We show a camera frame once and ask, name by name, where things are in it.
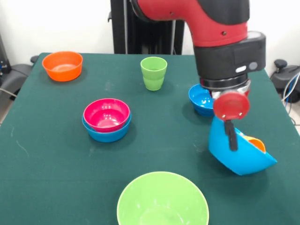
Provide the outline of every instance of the cup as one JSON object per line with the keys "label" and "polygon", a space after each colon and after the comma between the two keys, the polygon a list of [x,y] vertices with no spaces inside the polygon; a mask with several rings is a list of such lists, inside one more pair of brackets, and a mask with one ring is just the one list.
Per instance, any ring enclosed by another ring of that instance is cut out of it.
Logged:
{"label": "cup", "polygon": [[253,144],[255,147],[257,147],[260,151],[262,151],[263,153],[266,153],[266,146],[264,145],[264,143],[255,138],[255,137],[250,137],[250,136],[245,136],[242,135],[243,138],[245,138],[247,141],[249,141],[251,144]]}
{"label": "cup", "polygon": [[168,63],[160,57],[147,57],[141,61],[142,76],[148,90],[161,89]]}

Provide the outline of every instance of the red cap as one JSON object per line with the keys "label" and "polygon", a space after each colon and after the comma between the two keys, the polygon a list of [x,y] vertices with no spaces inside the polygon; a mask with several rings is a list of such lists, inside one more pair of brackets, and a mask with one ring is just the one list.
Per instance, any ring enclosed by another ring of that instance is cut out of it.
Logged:
{"label": "red cap", "polygon": [[230,91],[214,101],[213,109],[221,120],[242,119],[250,109],[250,102],[245,94]]}

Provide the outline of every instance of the dark green table surface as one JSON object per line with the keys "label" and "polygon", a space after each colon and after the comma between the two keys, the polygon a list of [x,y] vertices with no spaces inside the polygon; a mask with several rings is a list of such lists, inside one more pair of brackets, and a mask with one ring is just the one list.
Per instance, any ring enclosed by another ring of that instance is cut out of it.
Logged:
{"label": "dark green table surface", "polygon": [[[193,56],[164,56],[161,90],[145,89],[143,55],[84,54],[82,75],[50,80],[42,54],[0,127],[0,224],[116,225],[124,187],[152,171],[193,181],[210,209],[210,225],[299,225],[300,138],[264,71],[250,74],[248,116],[235,122],[262,139],[278,163],[240,177],[208,151],[211,119],[188,99],[198,82]],[[115,143],[92,140],[81,123],[99,98],[129,104],[129,133]]]}

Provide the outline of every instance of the white wall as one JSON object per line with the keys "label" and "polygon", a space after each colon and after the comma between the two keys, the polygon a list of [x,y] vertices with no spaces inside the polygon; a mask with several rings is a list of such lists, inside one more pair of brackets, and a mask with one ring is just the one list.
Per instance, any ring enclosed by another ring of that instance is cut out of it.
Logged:
{"label": "white wall", "polygon": [[[12,64],[29,63],[41,52],[73,50],[113,53],[113,32],[107,22],[109,0],[0,0],[0,33]],[[273,61],[286,59],[300,64],[300,2],[296,0],[250,0],[249,30],[267,36],[267,71]],[[188,28],[184,54],[193,54]]]}
{"label": "white wall", "polygon": [[0,33],[11,64],[41,52],[113,53],[109,0],[0,0]]}

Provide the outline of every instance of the green bowl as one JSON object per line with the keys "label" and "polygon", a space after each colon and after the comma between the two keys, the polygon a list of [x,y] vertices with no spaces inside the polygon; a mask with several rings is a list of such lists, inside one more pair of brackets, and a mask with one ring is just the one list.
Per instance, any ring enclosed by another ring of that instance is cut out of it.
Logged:
{"label": "green bowl", "polygon": [[209,210],[190,180],[171,172],[151,172],[123,190],[117,218],[119,225],[207,225]]}

